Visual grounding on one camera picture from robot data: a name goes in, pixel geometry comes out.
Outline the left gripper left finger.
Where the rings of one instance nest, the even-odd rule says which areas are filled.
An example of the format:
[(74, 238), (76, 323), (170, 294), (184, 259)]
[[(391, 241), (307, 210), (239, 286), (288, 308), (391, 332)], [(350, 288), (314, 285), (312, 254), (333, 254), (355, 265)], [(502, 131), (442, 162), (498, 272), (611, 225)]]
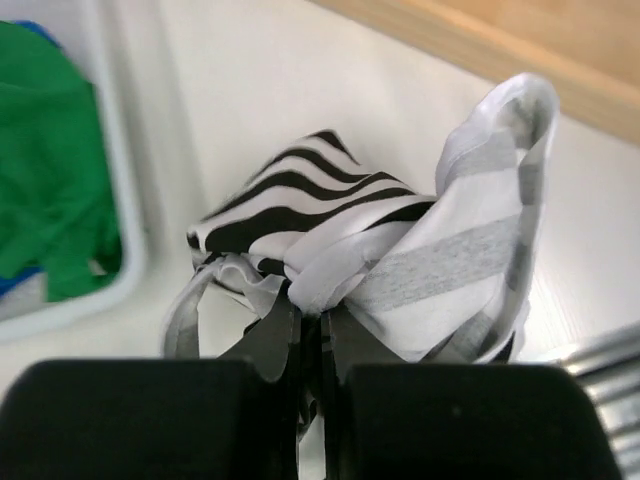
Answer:
[(301, 313), (284, 294), (219, 359), (242, 372), (231, 479), (296, 479)]

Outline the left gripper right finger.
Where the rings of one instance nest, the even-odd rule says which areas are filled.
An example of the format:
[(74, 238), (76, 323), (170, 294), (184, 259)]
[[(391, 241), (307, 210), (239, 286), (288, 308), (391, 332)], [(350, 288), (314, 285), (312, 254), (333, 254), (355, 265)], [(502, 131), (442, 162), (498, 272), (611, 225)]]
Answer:
[(336, 340), (331, 322), (331, 314), (323, 313), (320, 318), (321, 403), (324, 415), (326, 478), (338, 480), (340, 478), (342, 382), (338, 372)]

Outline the striped black white tank top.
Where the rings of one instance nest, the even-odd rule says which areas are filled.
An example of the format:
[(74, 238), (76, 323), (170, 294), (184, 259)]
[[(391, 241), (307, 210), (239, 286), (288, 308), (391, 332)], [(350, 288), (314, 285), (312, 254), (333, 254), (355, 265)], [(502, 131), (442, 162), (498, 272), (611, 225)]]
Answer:
[(509, 360), (558, 116), (542, 77), (499, 84), (448, 136), (431, 196), (367, 168), (331, 129), (300, 138), (188, 229), (194, 273), (167, 314), (164, 356), (198, 355), (212, 286), (259, 318), (279, 293), (314, 318), (344, 304), (408, 362)]

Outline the green tank top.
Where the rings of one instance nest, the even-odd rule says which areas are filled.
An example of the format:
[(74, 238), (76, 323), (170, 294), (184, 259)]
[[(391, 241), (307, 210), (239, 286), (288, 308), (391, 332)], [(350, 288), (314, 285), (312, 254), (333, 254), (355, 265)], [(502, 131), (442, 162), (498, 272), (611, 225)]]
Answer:
[(58, 302), (108, 286), (122, 265), (93, 86), (53, 43), (1, 25), (1, 275), (46, 275)]

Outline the blue tank top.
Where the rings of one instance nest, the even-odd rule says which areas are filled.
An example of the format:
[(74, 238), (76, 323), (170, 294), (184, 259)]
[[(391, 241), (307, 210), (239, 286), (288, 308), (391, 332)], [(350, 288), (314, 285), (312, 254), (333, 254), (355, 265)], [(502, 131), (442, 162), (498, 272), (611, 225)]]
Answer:
[[(39, 35), (47, 40), (54, 47), (59, 48), (59, 42), (45, 29), (42, 25), (34, 21), (29, 20), (13, 20), (13, 24), (19, 25), (26, 30)], [(1, 297), (7, 296), (10, 292), (16, 290), (25, 282), (29, 281), (32, 277), (40, 274), (42, 269), (37, 266), (29, 266), (24, 268), (18, 275), (11, 278), (1, 278)]]

